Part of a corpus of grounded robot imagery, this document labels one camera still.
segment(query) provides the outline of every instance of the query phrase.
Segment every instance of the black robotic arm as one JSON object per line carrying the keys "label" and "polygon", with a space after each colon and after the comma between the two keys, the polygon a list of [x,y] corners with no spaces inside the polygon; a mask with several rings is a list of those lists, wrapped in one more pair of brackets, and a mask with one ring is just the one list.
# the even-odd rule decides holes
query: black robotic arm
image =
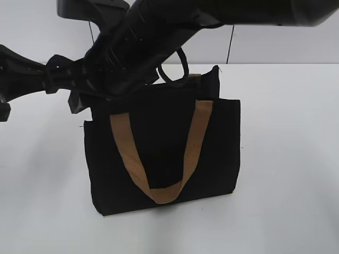
{"label": "black robotic arm", "polygon": [[39,91],[71,90],[72,113],[124,98],[154,83],[156,69],[176,51],[186,65],[180,48],[201,29],[314,26],[339,8],[339,0],[136,0],[131,8],[123,0],[58,0],[57,7],[59,16],[94,22],[101,33],[84,58],[56,55],[46,65],[0,45],[0,121],[8,119],[8,102]]}

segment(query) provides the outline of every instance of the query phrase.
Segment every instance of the black cable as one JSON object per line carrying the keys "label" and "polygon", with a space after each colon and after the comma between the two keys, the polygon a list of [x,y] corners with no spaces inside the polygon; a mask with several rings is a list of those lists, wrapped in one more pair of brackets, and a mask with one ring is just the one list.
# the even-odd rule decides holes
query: black cable
{"label": "black cable", "polygon": [[88,22],[88,24],[89,24],[89,26],[90,26],[90,31],[91,31],[92,41],[93,41],[93,44],[94,44],[94,36],[93,36],[93,31],[92,31],[91,22],[89,21],[89,22]]}
{"label": "black cable", "polygon": [[226,64],[228,64],[228,61],[229,61],[229,56],[230,56],[230,53],[231,53],[231,47],[232,47],[232,42],[233,42],[233,35],[234,35],[234,25],[233,25],[233,28],[232,28],[232,35],[231,35],[231,39],[230,39],[230,42],[229,42],[229,48],[228,48],[228,55],[227,55],[227,61],[226,61]]}
{"label": "black cable", "polygon": [[185,85],[185,83],[187,82],[187,80],[189,78],[189,74],[190,74],[190,69],[189,69],[189,64],[187,62],[187,57],[186,57],[184,51],[182,50],[182,48],[178,49],[177,54],[178,54],[178,56],[181,60],[182,66],[184,68],[184,76],[181,79],[179,79],[177,81],[171,80],[165,74],[163,67],[161,65],[158,67],[158,72],[159,72],[159,75],[162,77],[162,79],[166,83],[170,84],[171,86],[181,87],[181,86]]}

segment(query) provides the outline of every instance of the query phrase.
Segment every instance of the white surface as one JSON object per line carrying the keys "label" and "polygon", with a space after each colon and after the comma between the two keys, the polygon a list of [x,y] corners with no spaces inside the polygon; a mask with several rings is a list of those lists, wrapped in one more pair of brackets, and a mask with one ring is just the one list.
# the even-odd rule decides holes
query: white surface
{"label": "white surface", "polygon": [[338,64],[339,12],[315,28],[236,26],[231,64]]}
{"label": "white surface", "polygon": [[0,124],[0,253],[338,254],[339,65],[221,70],[222,97],[242,100],[236,191],[106,218],[90,197],[89,112],[72,116],[68,92],[13,101]]}

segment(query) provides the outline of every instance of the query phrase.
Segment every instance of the canvas bag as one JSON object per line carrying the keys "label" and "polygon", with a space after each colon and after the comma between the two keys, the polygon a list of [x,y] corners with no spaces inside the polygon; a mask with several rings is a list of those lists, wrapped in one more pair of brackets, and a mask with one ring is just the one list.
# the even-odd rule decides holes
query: canvas bag
{"label": "canvas bag", "polygon": [[156,85],[92,109],[92,201],[112,215],[230,194],[240,166],[240,101],[219,99],[219,68],[184,88]]}

